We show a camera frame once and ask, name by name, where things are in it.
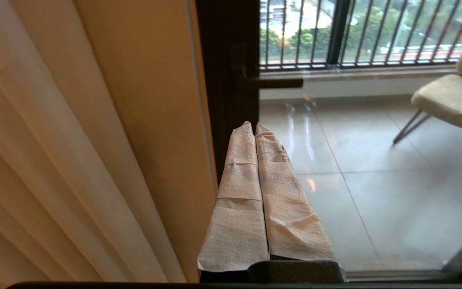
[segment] chair cushion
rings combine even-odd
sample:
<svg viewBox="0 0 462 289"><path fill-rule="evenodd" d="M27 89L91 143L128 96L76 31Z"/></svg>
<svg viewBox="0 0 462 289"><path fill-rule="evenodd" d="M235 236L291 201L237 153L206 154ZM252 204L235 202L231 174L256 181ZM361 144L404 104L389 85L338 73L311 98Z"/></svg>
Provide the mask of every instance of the chair cushion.
<svg viewBox="0 0 462 289"><path fill-rule="evenodd" d="M462 128L462 77L446 75L420 88L411 104Z"/></svg>

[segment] chair leg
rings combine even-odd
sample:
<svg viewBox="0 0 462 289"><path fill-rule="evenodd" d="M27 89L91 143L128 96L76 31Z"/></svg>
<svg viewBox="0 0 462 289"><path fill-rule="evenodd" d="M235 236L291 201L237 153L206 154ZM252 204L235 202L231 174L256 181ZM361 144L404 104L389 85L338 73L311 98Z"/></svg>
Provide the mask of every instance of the chair leg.
<svg viewBox="0 0 462 289"><path fill-rule="evenodd" d="M414 124L414 126L411 126L409 128L411 123L413 123L413 121L416 120L416 118L420 115L421 112L422 112L421 110L418 110L415 113L415 115L405 124L405 126L400 130L400 132L393 139L393 144L398 143L401 139L403 139L405 136L407 136L409 133L411 133L415 128L420 126L424 121L426 121L429 117L431 117L430 115L426 115L425 117L420 119L416 124Z"/></svg>

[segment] metal railing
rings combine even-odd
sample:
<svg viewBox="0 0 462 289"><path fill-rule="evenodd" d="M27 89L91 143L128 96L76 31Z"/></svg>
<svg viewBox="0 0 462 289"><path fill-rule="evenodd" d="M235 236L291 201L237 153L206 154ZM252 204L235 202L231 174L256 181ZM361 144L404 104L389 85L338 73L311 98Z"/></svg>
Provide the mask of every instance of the metal railing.
<svg viewBox="0 0 462 289"><path fill-rule="evenodd" d="M462 0L260 0L260 69L455 63Z"/></svg>

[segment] white wall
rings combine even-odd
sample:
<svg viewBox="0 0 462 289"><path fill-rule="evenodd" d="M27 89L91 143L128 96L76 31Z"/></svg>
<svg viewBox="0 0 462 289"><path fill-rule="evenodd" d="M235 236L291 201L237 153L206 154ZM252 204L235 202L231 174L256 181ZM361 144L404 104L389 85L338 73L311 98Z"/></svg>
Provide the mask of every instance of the white wall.
<svg viewBox="0 0 462 289"><path fill-rule="evenodd" d="M260 90L260 99L410 95L437 77L318 81L305 79L301 89Z"/></svg>

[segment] beige curtain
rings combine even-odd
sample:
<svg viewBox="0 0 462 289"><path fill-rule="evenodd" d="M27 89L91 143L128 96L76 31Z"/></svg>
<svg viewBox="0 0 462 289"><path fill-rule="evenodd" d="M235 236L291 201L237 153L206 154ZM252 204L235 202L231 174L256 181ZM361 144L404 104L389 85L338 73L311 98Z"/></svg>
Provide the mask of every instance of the beige curtain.
<svg viewBox="0 0 462 289"><path fill-rule="evenodd" d="M69 0L0 0L0 288L182 282Z"/></svg>

